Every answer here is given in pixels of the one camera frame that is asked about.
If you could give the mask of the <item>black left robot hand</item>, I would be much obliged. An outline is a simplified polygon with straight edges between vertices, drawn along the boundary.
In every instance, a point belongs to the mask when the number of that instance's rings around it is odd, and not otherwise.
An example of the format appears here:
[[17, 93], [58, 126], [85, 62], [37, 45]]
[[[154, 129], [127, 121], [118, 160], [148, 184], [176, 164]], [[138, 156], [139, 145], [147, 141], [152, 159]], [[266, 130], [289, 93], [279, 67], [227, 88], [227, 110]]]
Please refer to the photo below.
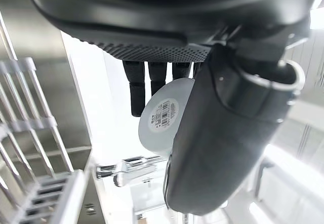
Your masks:
[[32, 0], [56, 28], [123, 62], [144, 109], [141, 62], [200, 64], [173, 141], [164, 199], [207, 214], [261, 157], [305, 83], [286, 49], [309, 37], [315, 0]]

